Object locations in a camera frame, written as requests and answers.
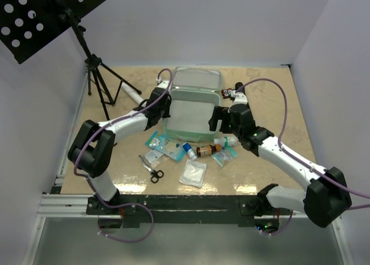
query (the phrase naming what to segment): black music stand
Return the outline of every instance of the black music stand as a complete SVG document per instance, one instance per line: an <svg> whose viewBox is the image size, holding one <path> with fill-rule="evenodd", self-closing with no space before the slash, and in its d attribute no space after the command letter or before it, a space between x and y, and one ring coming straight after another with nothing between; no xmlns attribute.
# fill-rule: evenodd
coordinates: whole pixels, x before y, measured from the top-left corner
<svg viewBox="0 0 370 265"><path fill-rule="evenodd" d="M29 59L48 43L72 27L87 59L88 94L91 95L91 82L98 90L106 118L109 120L106 104L116 104L122 83L127 84L138 94L141 91L128 83L120 75L111 70L87 47L83 33L84 27L79 25L81 18L94 10L106 0L0 0L0 40L13 53L19 64ZM120 85L113 99L98 69L104 67L120 79Z"/></svg>

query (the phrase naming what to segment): metal frame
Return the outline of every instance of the metal frame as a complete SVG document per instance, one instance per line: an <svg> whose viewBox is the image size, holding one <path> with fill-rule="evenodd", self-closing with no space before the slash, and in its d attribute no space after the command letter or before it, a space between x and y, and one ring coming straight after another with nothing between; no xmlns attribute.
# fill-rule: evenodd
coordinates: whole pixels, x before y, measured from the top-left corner
<svg viewBox="0 0 370 265"><path fill-rule="evenodd" d="M84 85L82 88L80 100L75 113L75 117L72 124L72 131L68 135L66 146L64 147L63 157L57 171L57 177L55 180L56 186L63 184L65 170L67 167L68 159L67 153L70 144L73 142L73 129L78 124L82 106L86 99L87 90L87 74L85 76ZM34 228L29 239L28 247L24 256L23 265L29 265L34 263L36 252L39 246L42 231L45 225L46 218L107 218L107 219L119 219L120 215L87 215L86 207L88 204L88 198L92 194L44 194L41 197L40 205L36 214L36 221ZM293 213L294 218L307 218L305 214ZM272 216L258 217L258 220L266 219L271 220ZM332 227L336 236L336 241L339 246L339 250L342 255L344 264L354 264L352 253L349 248L349 244L345 233L343 231L342 218L337 218L333 221Z"/></svg>

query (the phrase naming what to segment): marble surface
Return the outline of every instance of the marble surface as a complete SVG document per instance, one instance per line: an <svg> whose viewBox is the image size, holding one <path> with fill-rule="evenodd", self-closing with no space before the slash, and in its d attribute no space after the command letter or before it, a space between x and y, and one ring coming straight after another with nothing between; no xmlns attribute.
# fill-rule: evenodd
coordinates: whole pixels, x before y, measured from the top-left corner
<svg viewBox="0 0 370 265"><path fill-rule="evenodd" d="M162 67L114 67L123 78L143 91L142 97L148 98L156 85L155 79ZM256 78L270 78L279 82L284 88L288 99L288 120L283 142L305 156L315 160L301 107L295 92L294 83L288 68L230 68L218 69L224 77L224 88L233 87L236 82L246 83ZM101 68L103 77L112 94L115 94L119 80ZM280 133L284 103L279 89L268 82L258 82L246 87L246 94L257 125L264 126L275 135ZM230 106L230 100L223 100L222 106ZM122 116L136 107L134 101L122 90L116 106L108 106L111 118ZM92 95L86 96L80 122L71 129L76 132L85 120L95 122L105 120L98 93L92 85ZM255 194L270 183L278 183L285 187L298 188L298 184L280 169L269 162L254 156L240 145L235 147L238 157L221 168L211 157L198 159L207 164L203 188L185 186L179 183L187 156L181 162L171 159L159 164L156 169L163 170L165 176L157 184L150 182L149 172L142 166L138 157L150 149L145 142L156 130L161 131L162 123L155 127L126 137L113 150L109 173L113 183L121 193L145 194ZM90 194L86 181L74 176L72 163L68 164L61 193Z"/></svg>

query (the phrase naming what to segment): white backdrop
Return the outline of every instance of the white backdrop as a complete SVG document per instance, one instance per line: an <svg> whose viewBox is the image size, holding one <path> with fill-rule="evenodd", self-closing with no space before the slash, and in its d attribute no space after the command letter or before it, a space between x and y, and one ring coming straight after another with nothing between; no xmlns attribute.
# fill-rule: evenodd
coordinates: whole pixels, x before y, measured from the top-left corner
<svg viewBox="0 0 370 265"><path fill-rule="evenodd" d="M68 32L22 65L0 42L1 264L21 264L41 194L53 185L83 60Z"/></svg>
<svg viewBox="0 0 370 265"><path fill-rule="evenodd" d="M342 169L351 188L369 194L368 1L329 1L293 64L293 77L317 161ZM343 219L356 264L369 264L370 210L349 211Z"/></svg>
<svg viewBox="0 0 370 265"><path fill-rule="evenodd" d="M328 0L108 0L83 19L109 65L289 64Z"/></svg>

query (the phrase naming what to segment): bottle label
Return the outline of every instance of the bottle label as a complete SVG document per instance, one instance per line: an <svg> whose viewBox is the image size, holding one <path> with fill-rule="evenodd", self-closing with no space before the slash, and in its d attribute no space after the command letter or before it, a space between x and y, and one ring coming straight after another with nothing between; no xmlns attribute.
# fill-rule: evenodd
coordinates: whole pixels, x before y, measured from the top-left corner
<svg viewBox="0 0 370 265"><path fill-rule="evenodd" d="M212 148L209 145L200 146L198 151L201 157L212 155Z"/></svg>

